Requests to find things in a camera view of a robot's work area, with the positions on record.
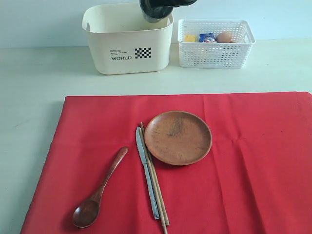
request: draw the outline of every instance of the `white plastic basket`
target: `white plastic basket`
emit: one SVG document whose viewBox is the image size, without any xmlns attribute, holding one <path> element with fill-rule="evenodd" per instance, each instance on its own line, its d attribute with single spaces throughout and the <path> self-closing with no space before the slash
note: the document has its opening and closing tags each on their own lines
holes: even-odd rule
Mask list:
<svg viewBox="0 0 312 234">
<path fill-rule="evenodd" d="M 184 42 L 185 35 L 231 32 L 237 43 Z M 188 68 L 239 69 L 245 65 L 255 40 L 244 20 L 181 19 L 178 24 L 180 66 Z"/>
<path fill-rule="evenodd" d="M 96 69 L 103 74 L 152 72 L 169 63 L 173 16 L 149 23 L 139 3 L 89 8 L 83 16 Z"/>
</svg>

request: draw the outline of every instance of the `butter knife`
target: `butter knife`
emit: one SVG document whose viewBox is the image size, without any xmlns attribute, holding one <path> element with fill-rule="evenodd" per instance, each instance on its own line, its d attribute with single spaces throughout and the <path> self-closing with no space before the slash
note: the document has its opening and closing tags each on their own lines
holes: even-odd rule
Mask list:
<svg viewBox="0 0 312 234">
<path fill-rule="evenodd" d="M 143 148 L 143 143 L 142 143 L 142 139 L 141 139 L 139 131 L 140 131 L 140 127 L 137 127 L 137 129 L 136 129 L 136 145 L 137 145 L 137 149 L 138 149 L 138 152 L 139 152 L 139 155 L 140 155 L 143 167 L 144 167 L 144 171 L 145 171 L 147 188 L 148 188 L 148 193 L 150 195 L 154 219 L 159 219 L 159 212 L 158 212 L 158 207 L 156 204 L 156 199 L 155 199 L 155 194 L 154 194 L 154 190 L 153 190 L 153 186 L 152 186 L 151 176 L 150 176 L 150 172 L 148 170 L 146 155 L 145 155 L 145 151 Z"/>
</svg>

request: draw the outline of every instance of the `white plastic container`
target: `white plastic container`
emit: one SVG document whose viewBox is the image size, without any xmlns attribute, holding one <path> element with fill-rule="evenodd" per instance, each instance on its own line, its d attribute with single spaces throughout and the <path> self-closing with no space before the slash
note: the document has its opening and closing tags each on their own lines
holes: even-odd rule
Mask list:
<svg viewBox="0 0 312 234">
<path fill-rule="evenodd" d="M 184 42 L 185 35 L 231 32 L 237 43 Z M 181 19 L 178 25 L 180 66 L 188 68 L 239 69 L 245 65 L 255 40 L 244 20 Z"/>
<path fill-rule="evenodd" d="M 172 15 L 149 23 L 139 3 L 98 5 L 84 13 L 82 28 L 100 73 L 151 72 L 168 66 Z"/>
</svg>

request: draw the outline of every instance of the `blue wrapper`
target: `blue wrapper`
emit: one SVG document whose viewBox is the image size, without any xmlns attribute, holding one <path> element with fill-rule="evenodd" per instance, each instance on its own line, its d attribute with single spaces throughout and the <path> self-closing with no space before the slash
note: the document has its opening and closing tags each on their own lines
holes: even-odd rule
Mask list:
<svg viewBox="0 0 312 234">
<path fill-rule="evenodd" d="M 208 43 L 215 42 L 214 34 L 213 33 L 199 34 L 199 42 L 208 42 Z"/>
</svg>

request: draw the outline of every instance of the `white table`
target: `white table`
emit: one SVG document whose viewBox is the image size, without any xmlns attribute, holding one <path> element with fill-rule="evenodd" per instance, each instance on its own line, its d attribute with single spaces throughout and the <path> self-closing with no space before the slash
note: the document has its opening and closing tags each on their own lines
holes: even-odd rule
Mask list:
<svg viewBox="0 0 312 234">
<path fill-rule="evenodd" d="M 240 70 L 181 68 L 105 76 L 88 47 L 0 50 L 0 234 L 20 233 L 64 97 L 312 92 L 312 39 L 258 41 Z"/>
</svg>

